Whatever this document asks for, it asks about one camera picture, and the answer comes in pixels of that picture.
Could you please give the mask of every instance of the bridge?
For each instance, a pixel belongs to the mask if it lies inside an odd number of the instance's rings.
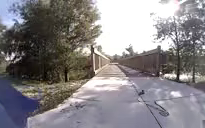
[[[91,51],[94,77],[29,128],[205,128],[205,92],[159,77],[160,47],[117,63]]]

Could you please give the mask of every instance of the railing post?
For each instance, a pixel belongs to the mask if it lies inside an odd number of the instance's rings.
[[[156,76],[159,77],[160,76],[160,63],[161,63],[161,60],[160,60],[160,54],[161,54],[161,46],[157,46],[157,69],[156,69]]]
[[[94,47],[91,45],[91,77],[95,76],[95,53],[94,53]]]

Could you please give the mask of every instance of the tree trunk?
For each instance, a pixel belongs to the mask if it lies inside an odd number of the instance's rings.
[[[67,68],[65,68],[64,74],[65,74],[65,82],[68,82],[69,81],[69,75],[68,75],[68,69]]]
[[[181,57],[180,57],[180,47],[179,47],[177,24],[176,24],[175,17],[174,17],[174,31],[175,31],[175,42],[177,44],[177,74],[176,74],[177,76],[176,76],[176,81],[180,81]]]
[[[195,83],[195,40],[193,39],[192,82]]]

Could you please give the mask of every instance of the road surface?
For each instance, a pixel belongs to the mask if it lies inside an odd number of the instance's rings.
[[[205,93],[111,64],[28,127],[205,128]]]

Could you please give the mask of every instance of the sunlight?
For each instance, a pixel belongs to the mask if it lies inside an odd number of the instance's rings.
[[[157,14],[162,18],[174,16],[174,13],[179,9],[179,4],[176,2],[169,2],[168,4],[159,5],[157,7]]]

